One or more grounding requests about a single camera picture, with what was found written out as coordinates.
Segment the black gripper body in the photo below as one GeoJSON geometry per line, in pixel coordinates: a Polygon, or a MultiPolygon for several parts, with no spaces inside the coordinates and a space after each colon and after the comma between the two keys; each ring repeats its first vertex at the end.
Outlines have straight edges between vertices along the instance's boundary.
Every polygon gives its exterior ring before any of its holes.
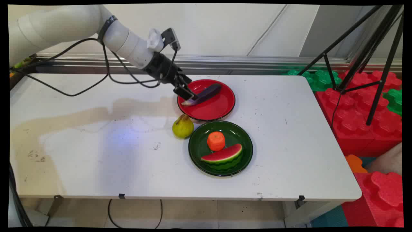
{"type": "Polygon", "coordinates": [[[149,76],[155,79],[156,84],[154,87],[163,84],[176,84],[178,83],[178,73],[181,71],[175,63],[177,52],[174,52],[172,59],[169,59],[160,52],[154,52],[152,59],[146,67],[142,70],[149,76]]]}

